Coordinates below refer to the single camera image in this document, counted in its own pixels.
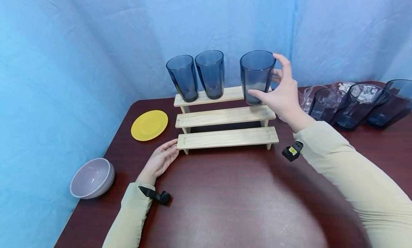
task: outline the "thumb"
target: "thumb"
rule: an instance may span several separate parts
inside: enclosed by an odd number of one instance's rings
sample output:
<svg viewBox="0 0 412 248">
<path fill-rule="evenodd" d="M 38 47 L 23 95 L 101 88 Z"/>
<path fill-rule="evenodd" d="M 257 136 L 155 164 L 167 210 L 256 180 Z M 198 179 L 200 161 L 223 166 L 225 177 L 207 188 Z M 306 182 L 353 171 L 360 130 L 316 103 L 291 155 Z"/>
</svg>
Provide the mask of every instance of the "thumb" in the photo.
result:
<svg viewBox="0 0 412 248">
<path fill-rule="evenodd" d="M 248 90 L 247 93 L 249 93 L 250 95 L 260 99 L 261 101 L 263 101 L 265 99 L 265 96 L 267 93 L 264 93 L 263 91 L 259 91 L 259 90 L 255 90 L 255 89 L 251 89 Z"/>
</svg>

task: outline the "hand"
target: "hand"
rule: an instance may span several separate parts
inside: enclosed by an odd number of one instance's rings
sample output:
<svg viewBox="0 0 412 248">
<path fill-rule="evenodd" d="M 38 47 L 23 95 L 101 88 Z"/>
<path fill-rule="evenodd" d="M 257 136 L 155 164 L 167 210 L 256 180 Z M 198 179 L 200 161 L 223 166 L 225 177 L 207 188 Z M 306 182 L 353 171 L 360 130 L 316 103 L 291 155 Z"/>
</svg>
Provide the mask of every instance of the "hand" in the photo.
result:
<svg viewBox="0 0 412 248">
<path fill-rule="evenodd" d="M 171 140 L 157 148 L 146 163 L 136 182 L 155 185 L 156 179 L 160 177 L 170 164 L 179 155 L 177 139 Z"/>
<path fill-rule="evenodd" d="M 292 78 L 292 66 L 285 56 L 274 53 L 282 64 L 282 70 L 273 69 L 272 81 L 279 84 L 270 93 L 249 90 L 248 93 L 268 105 L 274 113 L 285 120 L 295 133 L 314 123 L 314 119 L 304 113 L 299 106 L 298 83 Z"/>
<path fill-rule="evenodd" d="M 274 53 L 273 56 L 282 64 L 282 70 L 273 69 L 272 81 L 279 86 L 270 93 L 259 90 L 249 90 L 248 93 L 266 103 L 281 118 L 285 118 L 292 111 L 300 110 L 298 83 L 292 78 L 290 61 L 280 54 Z"/>
</svg>

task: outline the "wrist strap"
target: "wrist strap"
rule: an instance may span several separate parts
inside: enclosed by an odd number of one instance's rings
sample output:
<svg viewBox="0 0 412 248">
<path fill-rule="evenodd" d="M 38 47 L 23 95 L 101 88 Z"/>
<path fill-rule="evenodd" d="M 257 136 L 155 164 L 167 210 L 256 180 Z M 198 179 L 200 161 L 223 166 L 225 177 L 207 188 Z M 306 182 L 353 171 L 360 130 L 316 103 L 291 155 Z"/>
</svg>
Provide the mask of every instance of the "wrist strap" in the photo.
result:
<svg viewBox="0 0 412 248">
<path fill-rule="evenodd" d="M 292 162 L 299 157 L 302 148 L 303 143 L 296 141 L 292 146 L 286 147 L 282 151 L 282 155 L 285 156 L 290 162 Z"/>
<path fill-rule="evenodd" d="M 162 194 L 158 194 L 156 191 L 144 186 L 139 186 L 139 189 L 146 197 L 152 198 L 162 205 L 166 205 L 170 201 L 171 196 L 166 191 L 163 191 Z"/>
</svg>

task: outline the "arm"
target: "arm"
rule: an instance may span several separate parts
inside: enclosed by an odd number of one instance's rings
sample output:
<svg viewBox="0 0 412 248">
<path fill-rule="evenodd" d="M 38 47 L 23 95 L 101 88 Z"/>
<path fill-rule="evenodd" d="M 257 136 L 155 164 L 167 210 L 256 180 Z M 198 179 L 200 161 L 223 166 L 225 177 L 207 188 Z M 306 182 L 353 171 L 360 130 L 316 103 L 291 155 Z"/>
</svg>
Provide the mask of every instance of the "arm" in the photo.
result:
<svg viewBox="0 0 412 248">
<path fill-rule="evenodd" d="M 179 155 L 176 143 L 177 139 L 174 139 L 157 148 L 136 182 L 128 185 L 119 214 L 106 236 L 103 248 L 136 248 L 139 246 L 143 224 L 152 199 L 146 197 L 138 187 L 144 186 L 155 190 L 157 177 L 162 175 Z"/>
<path fill-rule="evenodd" d="M 294 136 L 303 143 L 301 154 L 308 163 L 352 204 L 372 247 L 412 246 L 412 202 L 388 175 L 325 122 L 314 122 Z"/>
<path fill-rule="evenodd" d="M 298 85 L 290 61 L 274 54 L 282 64 L 274 70 L 279 86 L 270 93 L 250 90 L 280 115 L 303 143 L 301 153 L 346 197 L 358 213 L 369 240 L 376 247 L 412 247 L 412 202 L 379 167 L 358 153 L 325 122 L 315 121 L 298 102 Z"/>
</svg>

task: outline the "wooden shelf step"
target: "wooden shelf step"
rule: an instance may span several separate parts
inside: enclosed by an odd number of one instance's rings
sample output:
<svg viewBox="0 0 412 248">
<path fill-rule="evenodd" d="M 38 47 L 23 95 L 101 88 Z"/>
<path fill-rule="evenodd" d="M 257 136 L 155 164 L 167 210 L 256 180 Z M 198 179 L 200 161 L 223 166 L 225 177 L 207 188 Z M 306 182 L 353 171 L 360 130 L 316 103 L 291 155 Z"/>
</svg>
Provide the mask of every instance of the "wooden shelf step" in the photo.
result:
<svg viewBox="0 0 412 248">
<path fill-rule="evenodd" d="M 228 108 L 179 114 L 176 119 L 176 128 L 273 120 L 275 118 L 275 113 L 267 105 Z"/>
<path fill-rule="evenodd" d="M 178 150 L 266 144 L 268 149 L 279 138 L 274 127 L 257 127 L 225 131 L 180 134 Z"/>
<path fill-rule="evenodd" d="M 176 94 L 174 107 L 181 107 L 181 106 L 190 106 L 190 105 L 199 105 L 199 104 L 208 104 L 208 103 L 215 103 L 215 102 L 223 102 L 223 101 L 237 101 L 243 100 L 243 91 L 242 86 L 235 86 L 225 88 L 223 91 L 223 96 L 216 100 L 211 100 L 206 96 L 205 91 L 199 91 L 199 98 L 193 102 L 186 102 L 182 99 L 180 94 Z"/>
</svg>

